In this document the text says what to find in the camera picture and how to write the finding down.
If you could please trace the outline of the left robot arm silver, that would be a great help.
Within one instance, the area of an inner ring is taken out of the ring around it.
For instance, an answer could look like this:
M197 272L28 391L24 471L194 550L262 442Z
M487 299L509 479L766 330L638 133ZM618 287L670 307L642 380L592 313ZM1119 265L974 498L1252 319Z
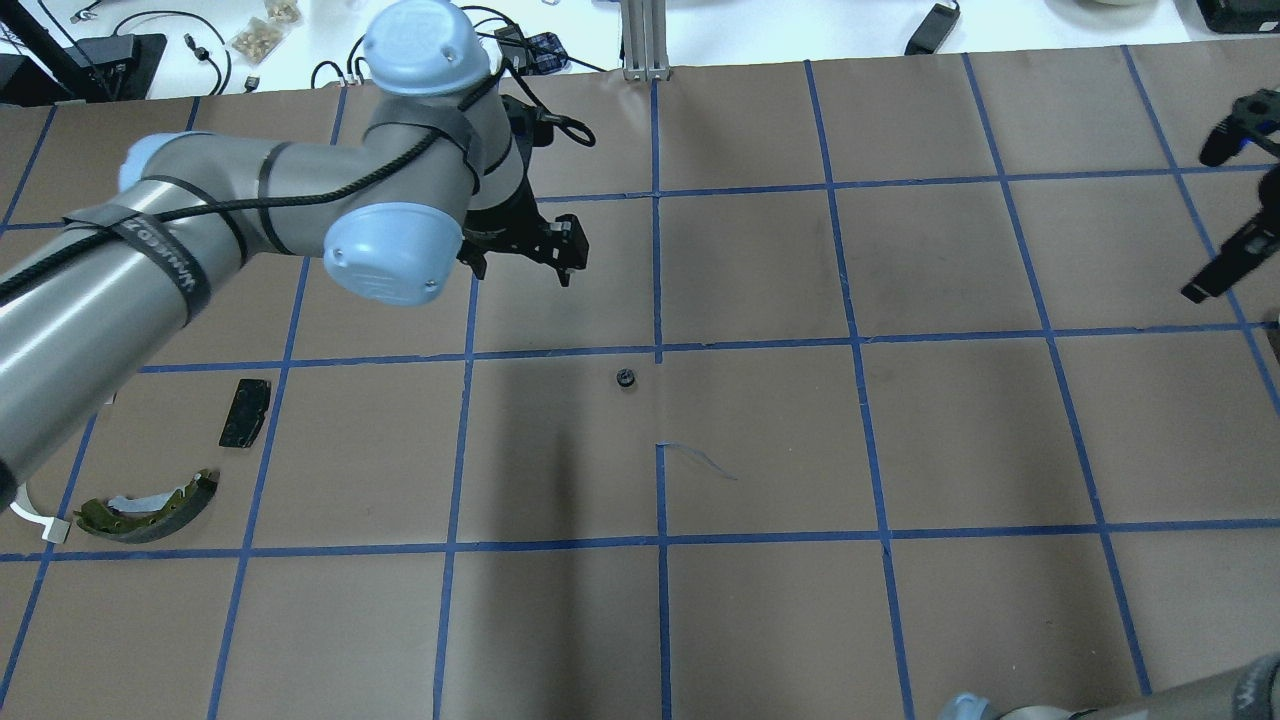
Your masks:
M355 146L205 131L150 135L114 197L3 277L3 502L255 256L319 258L390 306L438 299L456 265L503 252L562 286L588 265L579 219L545 219L529 165L595 135L535 94L504 95L465 10L398 1L364 36L378 105Z

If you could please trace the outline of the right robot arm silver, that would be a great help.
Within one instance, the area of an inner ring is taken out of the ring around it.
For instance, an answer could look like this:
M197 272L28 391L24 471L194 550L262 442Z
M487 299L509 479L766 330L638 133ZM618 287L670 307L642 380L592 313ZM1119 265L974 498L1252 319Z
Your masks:
M1199 302L1217 297L1277 251L1277 213L1257 211L1231 234L1181 293ZM1096 708L1027 705L998 710L977 694L952 697L938 719L1276 719L1277 653L1175 685L1166 691Z

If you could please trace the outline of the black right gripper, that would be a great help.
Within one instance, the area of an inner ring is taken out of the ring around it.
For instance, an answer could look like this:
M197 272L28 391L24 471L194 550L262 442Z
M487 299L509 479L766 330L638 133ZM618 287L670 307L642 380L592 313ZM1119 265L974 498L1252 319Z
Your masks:
M1221 246L1211 268L1203 268L1181 288L1180 295L1193 304L1217 299L1226 286L1257 269L1279 249L1277 215L1253 215Z

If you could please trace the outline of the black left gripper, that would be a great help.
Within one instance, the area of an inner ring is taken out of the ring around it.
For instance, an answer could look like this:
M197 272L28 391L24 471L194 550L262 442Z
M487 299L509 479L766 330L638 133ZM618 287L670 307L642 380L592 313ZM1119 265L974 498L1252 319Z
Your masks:
M458 261L483 281L488 252L516 254L550 266L559 286L568 288L572 274L588 266L589 241L585 229L575 214L558 215L552 223L556 246L550 256L545 225L531 186L520 184L507 200L490 208L466 211Z

